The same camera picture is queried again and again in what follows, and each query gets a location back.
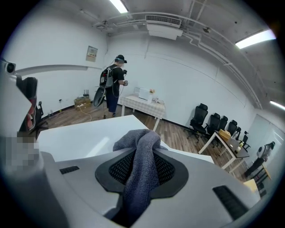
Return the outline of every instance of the box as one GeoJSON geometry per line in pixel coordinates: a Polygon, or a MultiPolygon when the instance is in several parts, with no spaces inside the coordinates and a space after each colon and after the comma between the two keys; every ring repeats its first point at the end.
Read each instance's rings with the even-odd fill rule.
{"type": "Polygon", "coordinates": [[[74,107],[75,107],[75,109],[76,109],[77,111],[80,111],[80,108],[81,108],[81,110],[83,111],[85,108],[91,107],[91,103],[86,103],[86,104],[84,104],[84,105],[81,105],[80,108],[77,107],[77,105],[74,105],[74,107]]]}
{"type": "Polygon", "coordinates": [[[219,130],[219,136],[224,140],[228,141],[231,138],[231,134],[227,130],[219,130]]]}
{"type": "Polygon", "coordinates": [[[74,100],[75,105],[85,104],[85,103],[91,103],[89,98],[76,98],[74,100]]]}

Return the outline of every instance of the air vent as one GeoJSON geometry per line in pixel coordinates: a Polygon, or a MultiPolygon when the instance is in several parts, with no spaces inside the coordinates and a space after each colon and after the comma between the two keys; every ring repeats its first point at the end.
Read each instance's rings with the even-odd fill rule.
{"type": "Polygon", "coordinates": [[[171,27],[179,28],[181,20],[168,16],[146,15],[147,23],[163,24],[171,27]]]}
{"type": "Polygon", "coordinates": [[[213,191],[229,212],[233,220],[238,219],[244,215],[248,209],[242,204],[242,202],[232,193],[227,186],[218,186],[213,188],[213,191]]]}
{"type": "Polygon", "coordinates": [[[70,172],[76,171],[78,169],[79,169],[78,166],[71,166],[71,167],[60,169],[59,171],[61,172],[61,174],[66,174],[66,173],[70,173],[70,172]]]}

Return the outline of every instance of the man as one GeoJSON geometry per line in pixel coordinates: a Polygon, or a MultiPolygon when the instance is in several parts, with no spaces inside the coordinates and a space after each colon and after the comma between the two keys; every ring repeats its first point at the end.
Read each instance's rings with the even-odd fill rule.
{"type": "Polygon", "coordinates": [[[271,150],[273,150],[275,146],[275,142],[271,142],[269,144],[266,144],[263,147],[260,147],[257,152],[257,159],[252,164],[252,166],[244,173],[245,177],[248,177],[251,175],[252,172],[254,172],[256,169],[258,169],[259,166],[262,165],[262,163],[267,161],[268,157],[270,156],[271,150]]]}
{"type": "Polygon", "coordinates": [[[124,73],[121,67],[127,63],[123,55],[118,55],[115,58],[115,63],[110,66],[113,75],[113,86],[106,89],[107,108],[109,109],[108,118],[115,117],[116,108],[119,99],[120,85],[126,86],[124,82],[124,73]]]}

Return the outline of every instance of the ceiling light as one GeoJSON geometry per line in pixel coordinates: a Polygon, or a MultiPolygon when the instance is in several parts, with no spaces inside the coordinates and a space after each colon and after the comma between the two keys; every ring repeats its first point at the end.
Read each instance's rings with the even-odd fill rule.
{"type": "Polygon", "coordinates": [[[275,106],[277,106],[277,107],[279,107],[279,108],[285,110],[285,107],[284,107],[283,105],[281,105],[281,104],[278,104],[278,103],[273,102],[273,101],[270,101],[270,104],[275,105],[275,106]]]}
{"type": "Polygon", "coordinates": [[[110,0],[120,13],[128,12],[124,4],[120,0],[110,0]]]}
{"type": "Polygon", "coordinates": [[[275,39],[276,37],[274,33],[269,29],[237,42],[236,46],[238,46],[239,49],[242,49],[253,44],[257,44],[263,41],[275,40],[275,39]]]}

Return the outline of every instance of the mesh panel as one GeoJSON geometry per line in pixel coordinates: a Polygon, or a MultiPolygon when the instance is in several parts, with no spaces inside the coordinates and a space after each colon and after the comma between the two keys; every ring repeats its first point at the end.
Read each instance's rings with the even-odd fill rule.
{"type": "Polygon", "coordinates": [[[174,176],[174,166],[169,162],[159,157],[156,154],[153,154],[155,158],[156,170],[159,176],[159,184],[162,185],[169,181],[174,176]]]}
{"type": "Polygon", "coordinates": [[[154,20],[154,21],[162,21],[162,22],[167,22],[167,23],[172,23],[172,24],[177,24],[180,25],[181,20],[172,18],[172,17],[167,17],[167,16],[156,16],[156,15],[146,15],[146,20],[154,20]]]}
{"type": "MultiPolygon", "coordinates": [[[[134,154],[135,152],[127,155],[109,168],[109,174],[122,184],[126,184],[126,181],[130,177],[133,169],[134,154]]],[[[159,176],[159,184],[162,185],[173,177],[175,168],[157,154],[154,153],[153,155],[159,176]]]]}
{"type": "Polygon", "coordinates": [[[122,158],[109,168],[109,174],[118,182],[126,184],[133,169],[134,152],[122,158]]]}

